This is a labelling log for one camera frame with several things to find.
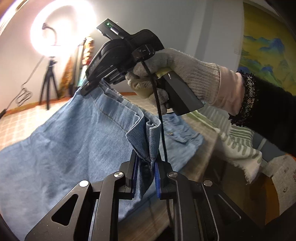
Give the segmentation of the right forearm black sleeve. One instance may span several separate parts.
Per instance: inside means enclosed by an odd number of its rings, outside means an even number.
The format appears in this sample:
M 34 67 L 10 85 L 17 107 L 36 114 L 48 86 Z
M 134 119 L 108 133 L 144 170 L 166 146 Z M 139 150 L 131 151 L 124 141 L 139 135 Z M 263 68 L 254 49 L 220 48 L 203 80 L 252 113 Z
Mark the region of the right forearm black sleeve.
M 229 115 L 230 122 L 255 131 L 295 156 L 295 96 L 251 73 L 238 73 L 245 94 L 239 113 Z

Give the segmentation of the right gloved hand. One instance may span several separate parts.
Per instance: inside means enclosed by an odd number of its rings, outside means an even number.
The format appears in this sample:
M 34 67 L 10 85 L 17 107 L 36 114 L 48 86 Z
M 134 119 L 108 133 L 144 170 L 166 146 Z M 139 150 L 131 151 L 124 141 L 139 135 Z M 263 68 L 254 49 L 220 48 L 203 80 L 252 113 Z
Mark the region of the right gloved hand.
M 245 88 L 242 75 L 215 63 L 200 61 L 175 49 L 167 48 L 156 52 L 145 61 L 149 71 L 156 73 L 169 67 L 188 85 L 201 101 L 227 111 L 230 115 L 240 112 Z M 128 85 L 141 98 L 147 98 L 156 106 L 152 83 L 144 66 L 137 63 L 131 72 L 125 75 Z M 157 89 L 162 115 L 166 114 L 168 94 Z

